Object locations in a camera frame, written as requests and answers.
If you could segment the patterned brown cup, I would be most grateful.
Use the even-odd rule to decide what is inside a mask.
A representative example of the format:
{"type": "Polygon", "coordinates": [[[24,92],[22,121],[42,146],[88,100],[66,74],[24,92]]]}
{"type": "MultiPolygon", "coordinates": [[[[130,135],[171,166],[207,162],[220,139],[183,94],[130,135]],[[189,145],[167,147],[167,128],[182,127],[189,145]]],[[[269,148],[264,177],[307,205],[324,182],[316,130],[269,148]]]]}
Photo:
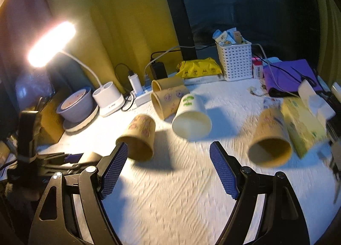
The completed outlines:
{"type": "Polygon", "coordinates": [[[152,90],[153,92],[158,92],[161,90],[174,88],[176,86],[184,85],[184,80],[177,76],[172,76],[169,78],[163,78],[152,81],[152,90]]]}
{"type": "Polygon", "coordinates": [[[185,85],[152,92],[151,100],[158,117],[161,120],[165,120],[170,115],[176,113],[182,97],[189,92],[185,85]]]}

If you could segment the white plate under bowl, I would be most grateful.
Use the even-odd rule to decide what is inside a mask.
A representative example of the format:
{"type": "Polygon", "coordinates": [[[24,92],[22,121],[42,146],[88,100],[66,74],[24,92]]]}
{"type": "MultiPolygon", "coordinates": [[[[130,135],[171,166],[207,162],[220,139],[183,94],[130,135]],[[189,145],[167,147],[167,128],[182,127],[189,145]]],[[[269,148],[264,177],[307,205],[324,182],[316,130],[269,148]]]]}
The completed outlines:
{"type": "Polygon", "coordinates": [[[83,121],[74,123],[68,120],[64,120],[63,122],[63,129],[67,133],[75,133],[77,131],[82,130],[84,127],[87,127],[98,115],[99,112],[99,106],[93,107],[92,112],[89,114],[88,117],[86,117],[83,121]]]}

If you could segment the white paper cup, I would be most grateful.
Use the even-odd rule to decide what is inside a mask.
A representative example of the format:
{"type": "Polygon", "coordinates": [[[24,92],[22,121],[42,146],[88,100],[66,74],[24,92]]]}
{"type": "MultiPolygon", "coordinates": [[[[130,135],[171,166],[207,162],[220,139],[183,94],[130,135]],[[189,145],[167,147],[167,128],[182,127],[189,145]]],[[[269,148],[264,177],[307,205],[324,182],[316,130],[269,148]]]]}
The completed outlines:
{"type": "Polygon", "coordinates": [[[200,96],[192,93],[183,96],[172,121],[172,129],[178,137],[189,141],[209,135],[212,121],[200,96]]]}

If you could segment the yellow tissue box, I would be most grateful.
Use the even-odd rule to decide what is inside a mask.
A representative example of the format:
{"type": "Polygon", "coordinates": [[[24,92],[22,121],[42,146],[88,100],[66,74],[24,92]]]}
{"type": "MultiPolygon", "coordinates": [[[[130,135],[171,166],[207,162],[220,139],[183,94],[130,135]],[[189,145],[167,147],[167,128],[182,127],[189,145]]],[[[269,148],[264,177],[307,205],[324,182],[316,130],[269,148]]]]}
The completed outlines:
{"type": "Polygon", "coordinates": [[[317,153],[328,143],[325,128],[300,98],[284,98],[282,114],[291,143],[300,159],[308,153],[317,153]]]}

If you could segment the white desk lamp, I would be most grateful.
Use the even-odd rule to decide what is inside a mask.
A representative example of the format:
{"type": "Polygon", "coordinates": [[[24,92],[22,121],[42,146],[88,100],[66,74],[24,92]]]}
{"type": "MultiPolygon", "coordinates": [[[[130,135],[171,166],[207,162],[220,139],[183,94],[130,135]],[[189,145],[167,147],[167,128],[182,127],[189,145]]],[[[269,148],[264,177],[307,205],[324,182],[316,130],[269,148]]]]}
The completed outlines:
{"type": "Polygon", "coordinates": [[[77,62],[90,72],[99,84],[99,88],[93,92],[92,97],[99,106],[99,115],[107,117],[123,107],[125,103],[124,96],[112,81],[103,84],[99,80],[97,74],[95,74],[89,66],[85,65],[78,58],[65,51],[66,45],[75,36],[75,34],[76,28],[73,23],[64,21],[57,24],[35,42],[28,52],[27,59],[30,65],[36,68],[46,66],[46,64],[53,60],[55,55],[58,53],[61,53],[77,62]]]}

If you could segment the yellow snack bag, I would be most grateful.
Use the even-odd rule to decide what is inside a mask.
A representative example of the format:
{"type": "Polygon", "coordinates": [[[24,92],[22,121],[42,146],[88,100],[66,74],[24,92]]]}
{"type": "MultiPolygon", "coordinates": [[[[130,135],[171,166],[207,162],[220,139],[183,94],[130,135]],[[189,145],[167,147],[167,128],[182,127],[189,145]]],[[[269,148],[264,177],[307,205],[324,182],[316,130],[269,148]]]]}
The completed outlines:
{"type": "Polygon", "coordinates": [[[182,61],[177,69],[176,76],[183,79],[222,74],[220,66],[212,58],[182,61]]]}

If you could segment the patterned brown cup rear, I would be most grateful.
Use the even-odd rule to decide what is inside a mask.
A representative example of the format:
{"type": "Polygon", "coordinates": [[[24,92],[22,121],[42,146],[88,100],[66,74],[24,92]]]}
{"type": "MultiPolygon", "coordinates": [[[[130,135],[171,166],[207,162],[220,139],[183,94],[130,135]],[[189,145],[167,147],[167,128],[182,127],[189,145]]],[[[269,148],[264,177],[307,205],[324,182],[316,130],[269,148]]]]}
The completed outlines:
{"type": "Polygon", "coordinates": [[[169,78],[163,78],[152,81],[152,90],[153,92],[158,92],[161,90],[174,88],[176,86],[184,85],[184,80],[177,76],[172,76],[169,78]]]}

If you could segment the right brown paper cup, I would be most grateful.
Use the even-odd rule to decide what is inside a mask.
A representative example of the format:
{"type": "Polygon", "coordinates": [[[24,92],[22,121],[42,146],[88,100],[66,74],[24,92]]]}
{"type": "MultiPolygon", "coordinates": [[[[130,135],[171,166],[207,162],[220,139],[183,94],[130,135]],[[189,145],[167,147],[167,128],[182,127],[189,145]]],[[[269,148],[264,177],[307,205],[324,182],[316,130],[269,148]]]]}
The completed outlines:
{"type": "Polygon", "coordinates": [[[262,111],[247,154],[251,162],[261,167],[280,167],[288,162],[292,145],[281,110],[262,111]]]}

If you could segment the yellow curtain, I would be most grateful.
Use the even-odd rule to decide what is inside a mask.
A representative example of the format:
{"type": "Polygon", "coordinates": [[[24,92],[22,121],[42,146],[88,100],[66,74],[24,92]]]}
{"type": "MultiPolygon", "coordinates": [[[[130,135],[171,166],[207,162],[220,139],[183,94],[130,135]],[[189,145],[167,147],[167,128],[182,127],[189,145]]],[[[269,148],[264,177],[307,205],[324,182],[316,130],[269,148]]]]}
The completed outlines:
{"type": "Polygon", "coordinates": [[[47,0],[52,16],[76,35],[67,51],[91,68],[94,85],[113,82],[121,92],[127,70],[144,77],[150,55],[178,45],[167,0],[47,0]]]}

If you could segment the white textured tablecloth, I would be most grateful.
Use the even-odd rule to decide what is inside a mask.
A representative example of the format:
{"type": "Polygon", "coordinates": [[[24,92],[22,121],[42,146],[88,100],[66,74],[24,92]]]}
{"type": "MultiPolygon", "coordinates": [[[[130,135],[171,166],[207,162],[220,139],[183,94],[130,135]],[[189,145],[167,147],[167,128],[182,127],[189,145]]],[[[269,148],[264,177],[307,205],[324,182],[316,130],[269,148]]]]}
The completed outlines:
{"type": "Polygon", "coordinates": [[[210,160],[209,147],[219,141],[242,165],[252,166],[247,152],[263,109],[256,79],[193,85],[212,120],[210,134],[195,142],[179,138],[170,119],[161,120],[146,103],[127,112],[97,117],[83,131],[64,134],[45,153],[111,153],[116,139],[138,114],[156,122],[154,156],[128,160],[103,205],[123,244],[214,244],[235,201],[225,193],[210,160]]]}

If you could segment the white plastic basket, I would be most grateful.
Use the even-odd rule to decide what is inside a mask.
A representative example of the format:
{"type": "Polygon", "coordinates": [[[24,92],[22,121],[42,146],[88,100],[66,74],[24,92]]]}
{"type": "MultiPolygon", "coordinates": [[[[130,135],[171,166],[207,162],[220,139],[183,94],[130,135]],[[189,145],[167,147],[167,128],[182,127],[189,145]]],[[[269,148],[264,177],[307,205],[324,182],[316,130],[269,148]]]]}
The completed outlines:
{"type": "Polygon", "coordinates": [[[223,77],[227,82],[253,77],[251,42],[221,46],[216,44],[223,77]]]}

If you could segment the white power strip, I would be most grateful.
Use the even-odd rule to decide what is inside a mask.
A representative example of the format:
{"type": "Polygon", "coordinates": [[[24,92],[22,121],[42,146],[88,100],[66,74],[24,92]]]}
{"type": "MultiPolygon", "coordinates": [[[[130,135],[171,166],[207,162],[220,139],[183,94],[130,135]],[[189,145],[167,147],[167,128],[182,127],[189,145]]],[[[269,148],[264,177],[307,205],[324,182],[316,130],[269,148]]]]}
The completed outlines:
{"type": "Polygon", "coordinates": [[[133,106],[139,107],[151,100],[152,87],[143,86],[143,92],[136,94],[134,91],[131,92],[133,95],[133,106]]]}

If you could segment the cardboard box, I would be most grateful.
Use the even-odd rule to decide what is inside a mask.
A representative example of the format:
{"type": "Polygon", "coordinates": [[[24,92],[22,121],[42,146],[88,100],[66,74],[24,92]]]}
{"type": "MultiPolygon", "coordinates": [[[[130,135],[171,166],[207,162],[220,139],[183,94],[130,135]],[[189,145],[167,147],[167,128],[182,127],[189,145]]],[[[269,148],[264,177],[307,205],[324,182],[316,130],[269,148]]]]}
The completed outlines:
{"type": "Polygon", "coordinates": [[[64,133],[64,118],[57,113],[57,108],[69,95],[69,89],[61,88],[51,97],[39,98],[37,107],[42,118],[38,146],[53,145],[61,139],[64,133]]]}

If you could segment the lavender bowl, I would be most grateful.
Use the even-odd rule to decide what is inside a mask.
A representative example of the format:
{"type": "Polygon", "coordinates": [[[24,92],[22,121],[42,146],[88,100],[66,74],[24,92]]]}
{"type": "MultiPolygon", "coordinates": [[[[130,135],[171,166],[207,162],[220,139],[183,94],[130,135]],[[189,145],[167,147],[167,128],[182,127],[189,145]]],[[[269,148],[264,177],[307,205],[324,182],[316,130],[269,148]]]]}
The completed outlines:
{"type": "Polygon", "coordinates": [[[57,107],[56,113],[64,119],[78,123],[87,118],[94,107],[92,89],[85,87],[70,95],[57,107]]]}

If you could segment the patterned brown cup front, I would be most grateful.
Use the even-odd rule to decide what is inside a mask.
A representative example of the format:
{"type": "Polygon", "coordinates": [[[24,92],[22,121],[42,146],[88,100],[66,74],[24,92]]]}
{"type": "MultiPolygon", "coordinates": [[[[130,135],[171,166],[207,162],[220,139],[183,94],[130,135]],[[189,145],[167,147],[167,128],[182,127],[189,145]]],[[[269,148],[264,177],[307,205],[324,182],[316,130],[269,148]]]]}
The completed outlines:
{"type": "Polygon", "coordinates": [[[185,85],[152,92],[151,100],[158,117],[161,120],[165,120],[170,115],[176,113],[182,97],[189,92],[185,85]]]}

